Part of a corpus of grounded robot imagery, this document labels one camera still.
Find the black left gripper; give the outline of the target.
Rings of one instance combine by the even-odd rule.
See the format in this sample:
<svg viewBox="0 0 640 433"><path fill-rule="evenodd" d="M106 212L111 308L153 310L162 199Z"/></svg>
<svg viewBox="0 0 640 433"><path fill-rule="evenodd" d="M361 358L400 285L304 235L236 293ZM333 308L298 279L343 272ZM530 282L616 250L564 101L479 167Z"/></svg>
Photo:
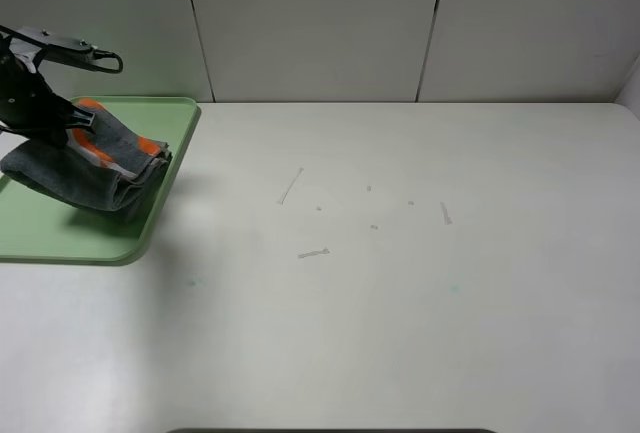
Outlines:
<svg viewBox="0 0 640 433"><path fill-rule="evenodd" d="M1 123L6 132L62 148L66 130L94 133L95 113L57 95L38 67L41 48L1 33Z"/></svg>

